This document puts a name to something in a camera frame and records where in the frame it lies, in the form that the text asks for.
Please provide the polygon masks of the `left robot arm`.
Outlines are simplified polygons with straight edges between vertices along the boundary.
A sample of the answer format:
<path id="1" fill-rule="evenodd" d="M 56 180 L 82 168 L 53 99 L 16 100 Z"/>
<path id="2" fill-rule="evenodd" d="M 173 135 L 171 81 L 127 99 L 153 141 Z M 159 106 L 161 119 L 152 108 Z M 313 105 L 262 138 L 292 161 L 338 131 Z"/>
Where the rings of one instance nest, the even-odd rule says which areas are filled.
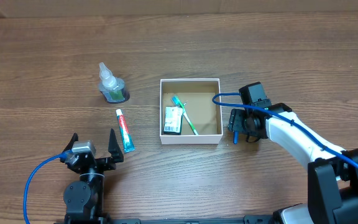
<path id="1" fill-rule="evenodd" d="M 111 216 L 103 211 L 104 173 L 116 169 L 124 161 L 114 130 L 110 130 L 109 157 L 95 157 L 92 141 L 80 141 L 75 133 L 63 150 L 60 162 L 80 175 L 79 180 L 66 187 L 63 200 L 66 205 L 65 223 L 112 223 Z"/>

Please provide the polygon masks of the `dental floss pack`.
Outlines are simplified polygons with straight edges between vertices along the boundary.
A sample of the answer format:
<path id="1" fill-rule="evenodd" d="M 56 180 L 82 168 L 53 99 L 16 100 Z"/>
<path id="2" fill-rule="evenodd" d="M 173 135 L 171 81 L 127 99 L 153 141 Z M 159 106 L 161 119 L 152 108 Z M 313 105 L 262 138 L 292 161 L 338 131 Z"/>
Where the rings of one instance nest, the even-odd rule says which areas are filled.
<path id="1" fill-rule="evenodd" d="M 180 135 L 183 120 L 183 109 L 181 107 L 166 107 L 163 133 Z"/>

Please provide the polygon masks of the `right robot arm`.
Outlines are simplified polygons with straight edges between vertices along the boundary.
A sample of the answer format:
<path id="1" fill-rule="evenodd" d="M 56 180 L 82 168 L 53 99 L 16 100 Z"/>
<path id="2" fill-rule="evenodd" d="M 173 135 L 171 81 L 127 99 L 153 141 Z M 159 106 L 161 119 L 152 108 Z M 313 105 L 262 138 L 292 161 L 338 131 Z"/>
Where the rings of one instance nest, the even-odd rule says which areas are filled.
<path id="1" fill-rule="evenodd" d="M 358 223 L 358 149 L 337 146 L 285 104 L 232 105 L 231 129 L 277 143 L 308 173 L 308 201 L 275 212 L 273 223 Z"/>

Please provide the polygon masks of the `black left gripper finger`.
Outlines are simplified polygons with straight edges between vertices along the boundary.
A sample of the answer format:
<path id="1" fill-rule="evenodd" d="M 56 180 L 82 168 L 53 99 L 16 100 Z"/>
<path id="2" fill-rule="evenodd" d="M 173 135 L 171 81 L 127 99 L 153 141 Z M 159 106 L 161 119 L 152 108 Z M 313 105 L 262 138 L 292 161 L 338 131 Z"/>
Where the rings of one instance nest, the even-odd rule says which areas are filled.
<path id="1" fill-rule="evenodd" d="M 110 130 L 108 152 L 111 154 L 113 163 L 120 163 L 124 161 L 124 155 L 117 142 L 117 137 L 113 129 Z"/>
<path id="2" fill-rule="evenodd" d="M 69 143 L 67 144 L 67 146 L 64 148 L 64 150 L 62 151 L 62 153 L 65 153 L 66 151 L 70 151 L 72 150 L 72 147 L 74 145 L 75 142 L 78 141 L 78 135 L 77 133 L 74 133 L 71 137 L 71 140 L 69 141 Z"/>

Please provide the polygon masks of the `red green toothpaste tube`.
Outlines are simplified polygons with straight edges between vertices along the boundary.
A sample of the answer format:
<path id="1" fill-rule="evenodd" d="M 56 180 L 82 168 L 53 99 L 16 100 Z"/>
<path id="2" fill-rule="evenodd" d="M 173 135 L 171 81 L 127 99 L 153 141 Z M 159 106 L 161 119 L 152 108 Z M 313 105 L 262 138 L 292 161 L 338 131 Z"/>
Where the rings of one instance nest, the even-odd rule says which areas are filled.
<path id="1" fill-rule="evenodd" d="M 124 117 L 121 109 L 116 110 L 116 116 L 117 116 L 120 132 L 121 132 L 121 136 L 122 136 L 124 152 L 128 153 L 128 152 L 135 151 L 135 146 L 132 142 L 131 135 L 129 134 L 129 131 L 127 128 L 126 120 L 125 120 L 125 117 Z"/>

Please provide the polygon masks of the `blue disposable razor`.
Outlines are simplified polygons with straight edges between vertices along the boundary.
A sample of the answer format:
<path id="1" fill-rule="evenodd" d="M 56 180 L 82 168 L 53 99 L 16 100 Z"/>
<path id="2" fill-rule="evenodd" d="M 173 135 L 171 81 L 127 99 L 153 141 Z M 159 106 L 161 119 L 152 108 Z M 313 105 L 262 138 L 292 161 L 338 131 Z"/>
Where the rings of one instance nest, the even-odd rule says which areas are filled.
<path id="1" fill-rule="evenodd" d="M 233 137 L 233 143 L 237 144 L 239 138 L 239 133 L 237 131 L 234 131 L 234 137 Z"/>

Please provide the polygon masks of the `green white toothbrush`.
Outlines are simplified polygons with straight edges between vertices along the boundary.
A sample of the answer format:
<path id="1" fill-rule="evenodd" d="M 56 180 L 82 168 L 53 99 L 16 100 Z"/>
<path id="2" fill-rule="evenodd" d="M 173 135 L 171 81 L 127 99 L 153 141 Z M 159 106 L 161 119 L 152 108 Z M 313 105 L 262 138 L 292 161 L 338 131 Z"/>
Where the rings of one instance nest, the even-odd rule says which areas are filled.
<path id="1" fill-rule="evenodd" d="M 186 121 L 190 125 L 190 128 L 191 128 L 192 132 L 194 133 L 194 135 L 198 135 L 197 130 L 195 129 L 193 123 L 191 122 L 191 120 L 188 117 L 188 114 L 187 114 L 186 109 L 185 109 L 185 105 L 180 101 L 179 97 L 174 95 L 172 97 L 172 101 L 175 104 L 175 106 L 179 106 L 183 110 L 183 116 L 185 117 Z"/>

